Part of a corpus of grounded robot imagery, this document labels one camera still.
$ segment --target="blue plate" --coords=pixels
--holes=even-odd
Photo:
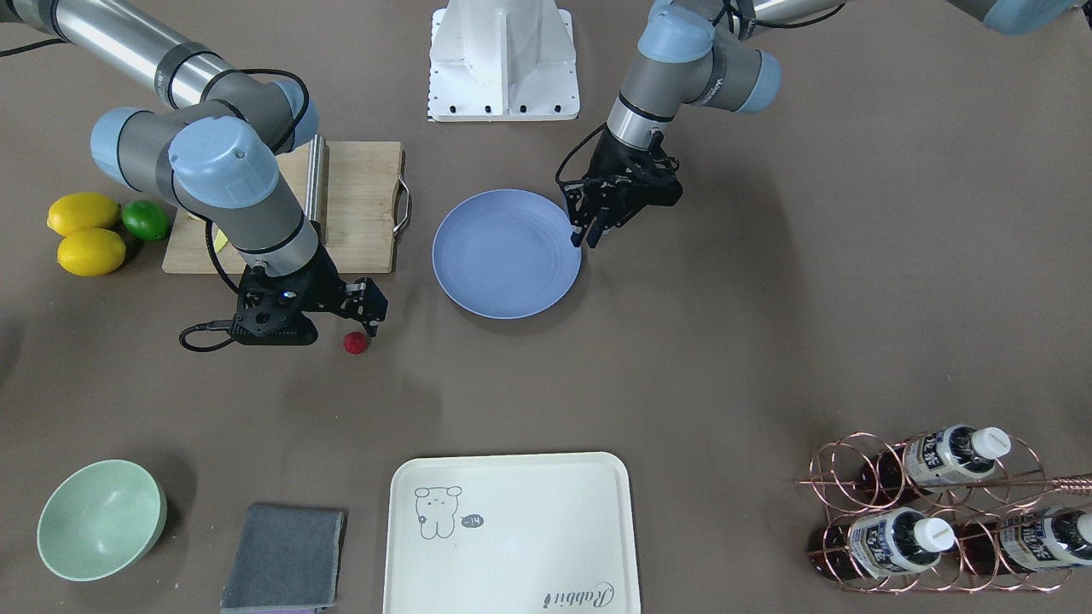
[[[483,192],[440,223],[432,269],[440,287],[467,311],[514,320],[565,296],[580,271],[572,226],[556,204],[523,190]]]

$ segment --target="white tray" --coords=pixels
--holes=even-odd
[[[394,473],[384,614],[640,611],[617,457],[414,459]]]

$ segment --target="bottle label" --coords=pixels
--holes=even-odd
[[[906,560],[893,541],[891,523],[907,511],[899,508],[887,513],[866,516],[850,527],[850,554],[874,578],[919,574],[928,567]]]
[[[958,424],[911,441],[903,456],[906,475],[918,486],[965,484],[988,475],[968,471],[951,452],[951,434]]]
[[[1045,511],[1018,516],[1005,521],[1000,532],[1001,547],[1017,565],[1032,570],[1092,565],[1092,560],[1070,554],[1054,534],[1054,519],[1044,518],[1060,509],[1052,507]]]

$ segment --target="mint green bowl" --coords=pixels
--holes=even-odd
[[[167,519],[163,488],[141,465],[105,460],[73,473],[38,519],[38,556],[66,580],[116,574],[152,550]]]

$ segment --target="robotic arm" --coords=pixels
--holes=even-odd
[[[1072,7],[1072,0],[947,1],[1010,36],[1037,29]],[[743,114],[770,106],[781,86],[781,67],[743,40],[767,29],[817,23],[843,5],[838,0],[655,0],[606,123],[577,145],[555,176],[573,226],[572,245],[586,240],[594,248],[606,232],[645,206],[678,202],[678,161],[662,144],[684,104]],[[823,14],[798,21],[817,13]],[[579,180],[562,180],[569,160],[596,134],[587,172]]]
[[[318,114],[298,78],[240,71],[123,0],[0,0],[0,22],[22,22],[73,43],[175,109],[114,109],[92,130],[91,149],[115,180],[216,223],[247,262],[233,287],[235,317],[191,327],[180,338],[183,346],[313,343],[318,332],[307,311],[356,320],[375,336],[385,297],[367,278],[341,280],[274,157],[318,131]],[[260,83],[252,73],[293,80]],[[225,331],[230,341],[193,346],[185,336],[197,330]]]

